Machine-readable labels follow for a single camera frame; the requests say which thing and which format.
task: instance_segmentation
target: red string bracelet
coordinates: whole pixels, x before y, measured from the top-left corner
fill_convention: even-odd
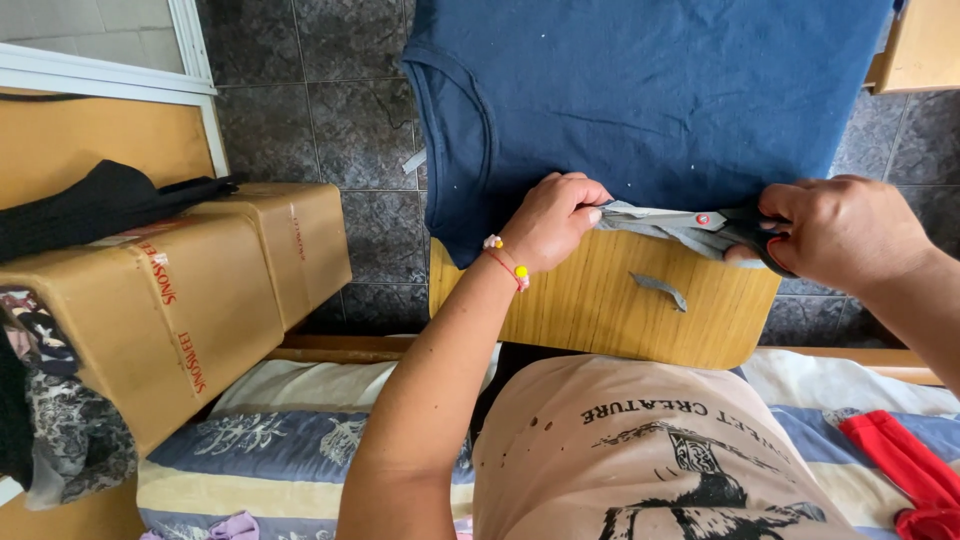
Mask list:
[[[511,276],[512,278],[514,278],[514,280],[516,280],[516,292],[523,292],[523,289],[525,289],[526,287],[523,286],[523,282],[520,280],[520,278],[518,278],[518,277],[514,274],[514,271],[511,270],[509,266],[507,266],[506,264],[504,264],[504,262],[503,262],[502,260],[500,260],[500,257],[497,257],[496,255],[494,255],[492,251],[490,251],[490,250],[484,250],[484,253],[487,254],[487,255],[489,255],[489,256],[491,256],[491,257],[493,257],[493,260],[499,262],[499,263],[500,263],[500,266],[503,266],[503,269],[504,269],[504,270],[506,270],[507,272],[510,272],[510,276]]]

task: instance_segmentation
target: black cable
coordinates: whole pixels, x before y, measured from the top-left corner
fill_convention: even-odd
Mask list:
[[[95,96],[86,96],[83,94],[5,94],[0,92],[0,101],[20,101],[28,103],[48,103],[54,101],[72,101],[75,99],[88,99]]]

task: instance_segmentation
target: beige t-shirt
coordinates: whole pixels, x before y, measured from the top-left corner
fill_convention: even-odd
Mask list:
[[[477,540],[864,538],[725,371],[539,361],[497,397],[473,464]]]

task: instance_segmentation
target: bracelet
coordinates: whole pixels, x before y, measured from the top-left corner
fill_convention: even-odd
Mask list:
[[[500,257],[497,257],[493,253],[492,249],[503,248],[503,240],[499,236],[495,234],[491,234],[490,236],[488,236],[487,239],[483,241],[483,247],[484,247],[484,253],[493,257],[494,260],[500,263],[500,266],[503,266],[503,268],[507,272],[510,272],[510,275],[513,276],[513,278],[516,280],[517,292],[523,292],[524,290],[527,289],[527,287],[530,286],[530,276],[528,275],[526,266],[523,266],[521,264],[517,268],[511,270],[509,266],[507,266],[502,260],[500,260]]]

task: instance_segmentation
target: woman's left hand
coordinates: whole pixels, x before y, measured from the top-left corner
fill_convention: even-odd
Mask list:
[[[504,227],[503,250],[531,274],[553,269],[600,221],[610,193],[584,173],[553,173],[531,189]]]

